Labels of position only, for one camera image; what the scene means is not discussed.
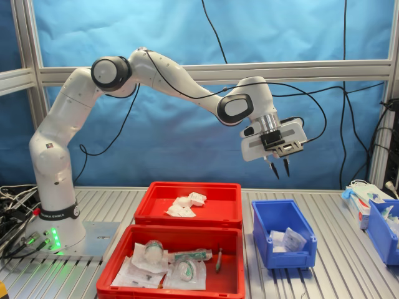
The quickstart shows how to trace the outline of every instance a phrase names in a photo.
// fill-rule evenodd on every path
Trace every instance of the white robotic arm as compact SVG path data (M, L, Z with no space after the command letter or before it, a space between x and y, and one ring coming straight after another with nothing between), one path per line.
M262 77L242 79L229 94L220 97L198 85L176 62L145 48L134 51L129 59L102 57L91 71L78 68L71 74L29 143L41 211L27 225L26 234L38 232L42 239L50 240L42 251L67 249L85 236L75 199L69 141L81 129L99 96L128 97L138 83L189 100L213 113L224 125L234 126L248 117L251 124L240 133L243 158L250 161L264 157L277 177L267 156L279 158L301 151L301 141L306 140L299 120L281 124ZM288 162L284 162L289 174Z

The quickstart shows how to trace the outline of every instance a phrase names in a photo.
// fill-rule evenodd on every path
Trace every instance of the metal profile beam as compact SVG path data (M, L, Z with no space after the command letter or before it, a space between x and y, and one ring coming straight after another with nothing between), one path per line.
M46 94L39 78L42 67L33 5L30 0L11 0L12 14L17 34L22 67L31 69L34 85L27 90L34 128L46 117L48 104Z
M395 8L393 10L393 22L392 22L392 33L391 33L391 44L389 59L392 59L394 64L390 68L390 75L387 84L385 85L385 94L383 101L386 103L391 98L399 97L399 1L395 1ZM381 127L393 127L393 121L395 118L395 113L388 111L385 115L383 121L381 122ZM386 148L390 147L392 133L391 130L380 130L377 138L376 144L382 145ZM375 147L372 167L370 172L369 180L374 183L377 187L382 188L384 184L385 170L387 168L388 152L381 148Z
M199 84L235 84L261 76L270 82L388 80L392 60L323 60L255 64L183 65ZM77 67L41 68L43 86L64 84Z
M10 70L0 73L0 96L35 86L31 69Z

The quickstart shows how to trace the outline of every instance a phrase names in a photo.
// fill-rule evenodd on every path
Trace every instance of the blue plastic bin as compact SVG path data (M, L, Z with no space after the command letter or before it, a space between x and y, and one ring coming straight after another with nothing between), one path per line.
M263 264L268 269L313 267L316 260L317 239L312 228L295 202L253 201L254 237ZM271 230L285 232L290 227L306 240L303 251L273 252Z
M369 201L369 203L368 236L386 265L399 265L399 250L397 250L398 237L392 232L387 222L381 216L381 212L389 206L393 206L390 214L399 216L399 201L396 199L386 199L384 204L375 204L373 201Z

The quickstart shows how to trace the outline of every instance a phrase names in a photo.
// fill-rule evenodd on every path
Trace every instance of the grooved aluminum table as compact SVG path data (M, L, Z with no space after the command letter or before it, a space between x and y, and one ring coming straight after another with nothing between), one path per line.
M77 187L81 217L117 221L121 229L109 259L144 187ZM268 270L254 244L251 201L294 199L317 236L315 267ZM357 228L338 191L243 189L246 298L399 298L399 267L387 267L368 235ZM0 280L10 298L95 298L105 262L53 259L13 260L1 265Z

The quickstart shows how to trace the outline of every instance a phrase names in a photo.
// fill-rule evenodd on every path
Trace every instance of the red plastic bin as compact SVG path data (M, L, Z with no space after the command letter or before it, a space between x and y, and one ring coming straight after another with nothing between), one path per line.
M191 192L207 197L204 206L191 207L195 217L172 217L165 213L177 197ZM239 184L153 182L135 213L136 224L241 229L242 222Z
M212 249L213 258L205 262L206 290L183 291L151 288L111 287L123 260L131 257L135 242L145 244L149 240L159 240L170 252ZM216 273L218 248L223 249L221 269ZM97 281L99 299L111 298L230 298L245 297L243 237L241 230L212 227L174 227L158 225L131 225L122 235L116 249Z

